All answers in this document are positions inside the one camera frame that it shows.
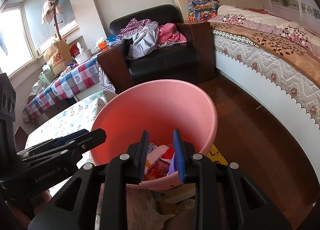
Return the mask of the left hand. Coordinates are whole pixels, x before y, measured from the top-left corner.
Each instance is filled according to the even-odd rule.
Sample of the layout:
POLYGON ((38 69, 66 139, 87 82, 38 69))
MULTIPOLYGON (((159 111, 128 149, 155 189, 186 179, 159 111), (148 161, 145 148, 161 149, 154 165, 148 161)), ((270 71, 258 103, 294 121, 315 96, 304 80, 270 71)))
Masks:
POLYGON ((30 221, 51 200, 50 190, 45 190, 32 198, 6 201, 15 218, 20 221, 30 221))

